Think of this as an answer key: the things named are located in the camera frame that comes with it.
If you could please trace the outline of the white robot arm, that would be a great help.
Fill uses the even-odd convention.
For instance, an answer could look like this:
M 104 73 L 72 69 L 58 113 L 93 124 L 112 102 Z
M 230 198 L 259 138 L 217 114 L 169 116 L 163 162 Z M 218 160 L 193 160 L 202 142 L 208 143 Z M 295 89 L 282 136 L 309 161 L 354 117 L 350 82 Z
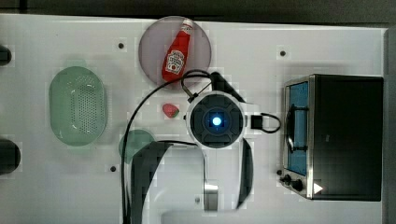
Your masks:
M 262 129 L 260 107 L 218 72 L 194 69 L 177 81 L 193 77 L 208 78 L 211 90 L 182 87 L 189 102 L 182 130 L 191 141 L 153 141 L 133 155 L 123 224 L 161 224 L 174 211 L 235 211 L 252 191 L 248 140 Z

